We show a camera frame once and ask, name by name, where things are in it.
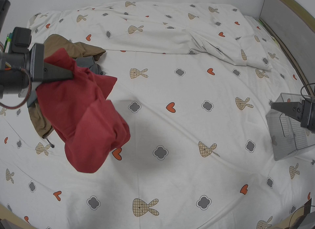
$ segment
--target mattress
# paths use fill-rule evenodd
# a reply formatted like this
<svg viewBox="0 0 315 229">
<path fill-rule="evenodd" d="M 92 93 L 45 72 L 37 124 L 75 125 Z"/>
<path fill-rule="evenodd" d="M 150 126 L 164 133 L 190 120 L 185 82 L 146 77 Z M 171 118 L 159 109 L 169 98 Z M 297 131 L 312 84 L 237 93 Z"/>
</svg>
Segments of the mattress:
<svg viewBox="0 0 315 229">
<path fill-rule="evenodd" d="M 184 16 L 188 23 L 207 16 L 203 23 L 209 25 L 223 19 L 242 25 L 242 30 L 227 26 L 229 33 L 224 33 L 235 42 L 235 35 L 246 38 L 240 45 L 247 48 L 248 62 L 236 66 L 242 56 L 229 54 L 237 47 L 234 43 L 222 44 L 221 50 L 228 46 L 226 55 L 214 52 L 214 35 L 221 28 L 215 34 L 210 29 L 199 32 L 195 25 L 178 35 L 157 30 L 145 35 L 154 42 L 146 48 L 140 37 L 154 22 L 146 21 L 147 13 L 136 15 L 137 10 L 130 15 L 131 9 L 150 7 L 164 16 L 171 5 L 130 3 L 65 11 L 67 15 L 49 11 L 34 16 L 29 27 L 32 43 L 61 34 L 107 50 L 97 63 L 105 75 L 118 78 L 108 99 L 127 121 L 131 139 L 110 153 L 97 172 L 81 173 L 67 161 L 56 132 L 49 136 L 55 148 L 46 147 L 26 105 L 2 109 L 0 203 L 37 228 L 236 229 L 270 227 L 308 201 L 315 192 L 314 149 L 274 161 L 265 118 L 280 93 L 299 93 L 302 83 L 263 27 L 228 5 L 180 4 L 183 9 L 173 9 L 180 18 L 172 22 L 174 30 L 188 28 Z M 187 18 L 195 8 L 199 18 Z M 121 23 L 98 22 L 113 10 L 127 23 L 128 16 L 140 18 L 133 18 L 114 38 Z M 83 18 L 76 22 L 86 12 L 88 27 Z M 142 24 L 137 23 L 129 34 L 136 21 L 147 24 L 139 28 Z M 268 67 L 256 55 L 263 55 Z M 10 95 L 2 101 L 14 105 L 18 100 Z"/>
</svg>

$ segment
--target orange heart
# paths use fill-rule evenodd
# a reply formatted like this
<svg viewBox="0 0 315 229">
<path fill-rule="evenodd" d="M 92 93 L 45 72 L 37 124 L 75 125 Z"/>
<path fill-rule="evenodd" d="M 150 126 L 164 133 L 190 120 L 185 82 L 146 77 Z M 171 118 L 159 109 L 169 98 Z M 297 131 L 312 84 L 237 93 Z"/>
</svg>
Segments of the orange heart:
<svg viewBox="0 0 315 229">
<path fill-rule="evenodd" d="M 91 34 L 89 34 L 87 37 L 86 37 L 86 39 L 88 40 L 88 41 L 90 41 L 91 40 Z"/>
<path fill-rule="evenodd" d="M 247 193 L 247 187 L 248 187 L 248 184 L 245 184 L 242 188 L 241 188 L 241 191 L 239 193 L 242 193 L 244 195 L 246 195 Z"/>
<path fill-rule="evenodd" d="M 25 219 L 25 221 L 26 221 L 27 223 L 29 223 L 29 222 L 28 222 L 28 216 L 25 216 L 24 219 Z"/>
<path fill-rule="evenodd" d="M 215 74 L 213 73 L 213 69 L 212 69 L 212 68 L 208 69 L 207 72 L 208 72 L 209 74 L 211 74 L 211 75 L 215 75 Z"/>
<path fill-rule="evenodd" d="M 174 103 L 174 102 L 171 102 L 171 103 L 169 103 L 169 104 L 166 106 L 166 109 L 167 109 L 169 112 L 171 112 L 171 113 L 175 113 L 176 110 L 173 108 L 174 105 L 175 105 L 175 103 Z"/>
<path fill-rule="evenodd" d="M 117 160 L 121 160 L 122 158 L 121 158 L 121 155 L 120 155 L 120 152 L 121 152 L 121 148 L 116 148 L 113 152 L 112 152 L 112 154 L 113 154 L 113 156 L 117 159 Z"/>
<path fill-rule="evenodd" d="M 61 191 L 55 192 L 53 195 L 57 198 L 58 201 L 61 200 L 61 198 L 59 197 L 59 195 L 61 194 Z"/>
</svg>

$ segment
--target red shirt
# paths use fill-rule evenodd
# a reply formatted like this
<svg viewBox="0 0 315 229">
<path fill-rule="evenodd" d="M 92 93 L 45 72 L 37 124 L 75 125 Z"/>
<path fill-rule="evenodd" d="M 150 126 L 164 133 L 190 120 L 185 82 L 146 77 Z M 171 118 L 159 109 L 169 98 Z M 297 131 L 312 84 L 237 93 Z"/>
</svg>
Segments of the red shirt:
<svg viewBox="0 0 315 229">
<path fill-rule="evenodd" d="M 78 67 L 63 48 L 44 61 L 71 70 L 74 78 L 38 86 L 42 114 L 65 142 L 71 165 L 79 172 L 94 173 L 111 150 L 130 139 L 128 124 L 106 100 L 117 78 Z"/>
</svg>

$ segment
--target wooden bed frame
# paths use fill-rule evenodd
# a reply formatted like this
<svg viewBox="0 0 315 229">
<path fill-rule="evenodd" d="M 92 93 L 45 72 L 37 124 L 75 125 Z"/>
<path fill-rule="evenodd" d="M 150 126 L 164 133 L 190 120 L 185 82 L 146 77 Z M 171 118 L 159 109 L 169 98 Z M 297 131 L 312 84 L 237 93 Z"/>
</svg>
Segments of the wooden bed frame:
<svg viewBox="0 0 315 229">
<path fill-rule="evenodd" d="M 295 0 L 265 0 L 259 17 L 304 85 L 315 82 L 315 18 Z M 306 91 L 314 96 L 314 85 Z"/>
</svg>

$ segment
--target transparent storage bin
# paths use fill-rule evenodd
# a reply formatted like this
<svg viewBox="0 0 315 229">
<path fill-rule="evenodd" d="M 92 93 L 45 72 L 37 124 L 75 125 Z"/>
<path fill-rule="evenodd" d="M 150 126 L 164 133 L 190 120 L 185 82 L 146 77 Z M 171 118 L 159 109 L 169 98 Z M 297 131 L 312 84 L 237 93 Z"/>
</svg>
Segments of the transparent storage bin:
<svg viewBox="0 0 315 229">
<path fill-rule="evenodd" d="M 276 102 L 298 102 L 303 98 L 299 94 L 281 93 Z M 284 113 L 271 109 L 267 115 L 267 124 L 272 141 L 275 160 L 288 158 L 314 148 L 315 134 L 301 128 L 301 123 Z"/>
</svg>

